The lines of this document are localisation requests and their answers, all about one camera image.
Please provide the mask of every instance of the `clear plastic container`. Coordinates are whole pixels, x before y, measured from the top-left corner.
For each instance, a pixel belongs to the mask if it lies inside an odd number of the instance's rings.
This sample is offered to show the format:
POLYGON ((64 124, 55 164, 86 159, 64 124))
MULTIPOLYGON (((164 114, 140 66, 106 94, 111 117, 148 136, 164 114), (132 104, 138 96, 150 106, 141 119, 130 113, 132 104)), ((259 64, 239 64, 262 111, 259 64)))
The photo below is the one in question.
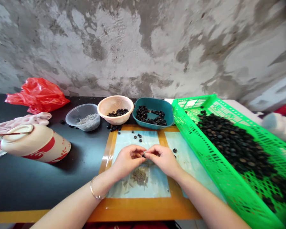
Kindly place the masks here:
POLYGON ((98 107, 95 104, 92 103, 87 103, 80 105, 78 107, 73 108, 72 110, 69 111, 69 113, 66 116, 66 122, 70 126, 75 126, 83 131, 92 131, 95 130, 100 122, 101 118, 98 114, 98 107), (96 117, 93 120, 89 120, 84 124, 77 124, 80 122, 82 119, 87 117, 88 115, 94 115, 96 114, 96 117))

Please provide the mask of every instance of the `pink bowl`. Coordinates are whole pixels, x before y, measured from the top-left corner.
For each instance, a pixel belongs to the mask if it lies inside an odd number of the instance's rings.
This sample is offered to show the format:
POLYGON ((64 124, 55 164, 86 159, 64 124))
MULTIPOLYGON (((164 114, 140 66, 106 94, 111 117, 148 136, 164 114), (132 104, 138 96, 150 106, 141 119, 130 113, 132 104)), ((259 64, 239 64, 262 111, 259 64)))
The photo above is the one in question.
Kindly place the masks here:
POLYGON ((129 119, 134 105, 130 98, 121 95, 109 96, 98 104, 98 114, 112 125, 122 125, 129 119), (109 113, 117 109, 128 109, 129 111, 118 117, 109 117, 109 113))

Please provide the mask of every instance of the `orange border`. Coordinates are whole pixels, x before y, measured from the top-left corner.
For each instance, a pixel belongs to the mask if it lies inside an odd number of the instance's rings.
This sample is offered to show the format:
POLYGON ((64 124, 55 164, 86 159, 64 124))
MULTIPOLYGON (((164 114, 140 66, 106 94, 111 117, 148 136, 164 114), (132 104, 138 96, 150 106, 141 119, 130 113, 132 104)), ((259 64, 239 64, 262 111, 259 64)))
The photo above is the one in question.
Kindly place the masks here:
MULTIPOLYGON (((124 125, 123 130, 150 131, 138 125, 124 125)), ((158 130, 159 142, 168 147, 165 132, 179 132, 176 126, 158 130)), ((117 131, 109 134, 99 172, 111 166, 117 131)), ((171 198, 104 199, 93 211, 88 222, 147 221, 201 219, 191 202, 183 197, 180 186, 168 177, 171 198)), ((0 223, 37 222, 49 210, 0 212, 0 223)))

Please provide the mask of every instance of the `pink cloth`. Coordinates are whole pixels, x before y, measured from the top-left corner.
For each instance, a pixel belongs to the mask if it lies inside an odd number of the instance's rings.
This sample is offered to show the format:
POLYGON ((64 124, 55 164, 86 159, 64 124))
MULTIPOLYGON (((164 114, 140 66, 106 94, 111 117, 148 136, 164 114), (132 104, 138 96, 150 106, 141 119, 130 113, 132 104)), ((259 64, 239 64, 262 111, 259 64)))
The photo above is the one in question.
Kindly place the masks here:
POLYGON ((39 114, 28 114, 24 117, 15 118, 13 120, 0 123, 0 134, 7 133, 14 127, 23 124, 41 124, 46 126, 49 124, 48 120, 50 118, 52 118, 52 115, 47 112, 40 112, 39 114))

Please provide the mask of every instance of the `light blue mat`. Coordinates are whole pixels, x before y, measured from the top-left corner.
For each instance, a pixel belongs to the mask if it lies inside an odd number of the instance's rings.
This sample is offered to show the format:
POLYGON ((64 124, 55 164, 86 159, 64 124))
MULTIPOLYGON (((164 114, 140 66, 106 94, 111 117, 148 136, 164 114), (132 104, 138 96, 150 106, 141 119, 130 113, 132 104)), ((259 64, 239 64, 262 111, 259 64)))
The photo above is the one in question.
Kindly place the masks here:
MULTIPOLYGON (((119 152, 125 146, 135 144, 149 149, 154 144, 159 144, 158 134, 156 131, 120 131, 115 143, 112 164, 115 162, 119 152), (142 142, 139 142, 138 133, 142 135, 142 142)), ((139 186, 133 179, 131 174, 123 180, 117 182, 109 191, 107 198, 160 198, 171 197, 168 186, 167 176, 150 160, 139 166, 144 169, 148 182, 146 186, 139 186)))
POLYGON ((204 169, 204 167, 199 162, 195 153, 192 151, 188 143, 183 138, 180 132, 164 132, 171 150, 177 149, 175 154, 177 161, 180 166, 193 177, 196 178, 202 185, 214 193, 219 199, 226 203, 224 197, 204 169))

